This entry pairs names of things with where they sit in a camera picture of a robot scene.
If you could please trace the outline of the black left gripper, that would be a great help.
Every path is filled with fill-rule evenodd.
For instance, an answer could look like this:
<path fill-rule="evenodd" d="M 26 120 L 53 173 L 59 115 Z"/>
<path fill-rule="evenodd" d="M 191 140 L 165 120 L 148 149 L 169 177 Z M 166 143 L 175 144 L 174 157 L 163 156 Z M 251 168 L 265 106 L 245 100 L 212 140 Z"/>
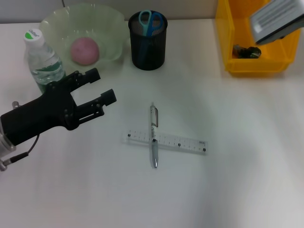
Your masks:
<path fill-rule="evenodd" d="M 103 116 L 103 106 L 117 101 L 113 89 L 102 93 L 98 98 L 77 106 L 71 92 L 100 80 L 96 68 L 84 74 L 75 71 L 67 81 L 47 84 L 44 94 L 8 113 L 0 119 L 4 135 L 17 146 L 51 128 L 62 126 L 71 131 L 80 124 Z"/>

